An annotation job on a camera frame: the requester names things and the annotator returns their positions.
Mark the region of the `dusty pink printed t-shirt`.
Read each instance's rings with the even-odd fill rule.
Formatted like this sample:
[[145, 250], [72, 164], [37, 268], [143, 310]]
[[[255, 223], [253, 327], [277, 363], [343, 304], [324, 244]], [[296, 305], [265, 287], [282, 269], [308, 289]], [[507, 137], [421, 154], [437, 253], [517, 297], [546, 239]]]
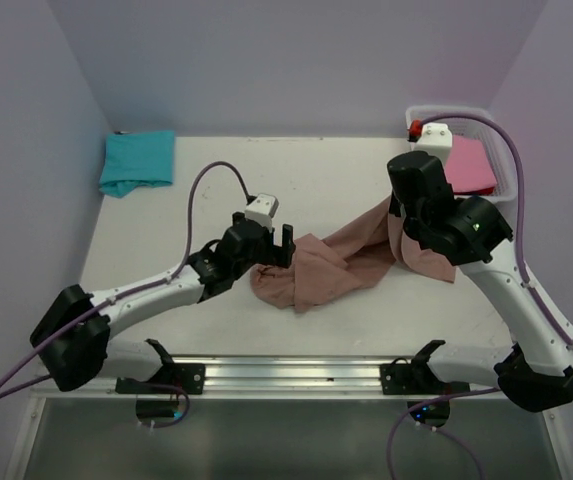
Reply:
[[390, 201], [384, 199], [323, 239], [313, 234], [300, 237], [288, 268], [254, 267], [250, 286], [255, 296], [276, 308], [305, 313], [375, 287], [396, 264], [427, 278], [454, 282], [455, 267], [404, 233], [402, 219], [389, 212]]

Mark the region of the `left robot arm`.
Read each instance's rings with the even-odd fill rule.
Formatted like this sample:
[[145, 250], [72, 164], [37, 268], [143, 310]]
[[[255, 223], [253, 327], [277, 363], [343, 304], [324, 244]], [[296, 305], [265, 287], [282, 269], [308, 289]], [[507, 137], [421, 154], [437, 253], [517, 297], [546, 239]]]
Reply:
[[175, 271], [129, 286], [86, 292], [63, 289], [30, 336], [62, 392], [114, 378], [119, 393], [152, 394], [182, 386], [180, 367], [154, 339], [128, 342], [127, 329], [168, 310], [203, 303], [232, 288], [255, 265], [287, 268], [295, 252], [292, 226], [274, 230], [237, 212], [222, 238], [189, 255]]

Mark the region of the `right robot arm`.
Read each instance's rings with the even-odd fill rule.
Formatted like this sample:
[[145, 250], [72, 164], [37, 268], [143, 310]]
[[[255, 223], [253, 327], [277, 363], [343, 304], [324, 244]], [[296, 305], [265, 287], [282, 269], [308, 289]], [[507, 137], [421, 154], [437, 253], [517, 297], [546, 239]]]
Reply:
[[452, 383], [497, 388], [515, 405], [542, 412], [573, 401], [573, 325], [547, 293], [523, 278], [512, 229], [480, 196], [458, 198], [440, 160], [424, 151], [387, 164], [390, 211], [423, 249], [444, 256], [486, 296], [507, 325], [509, 347], [425, 345], [405, 365], [421, 392]]

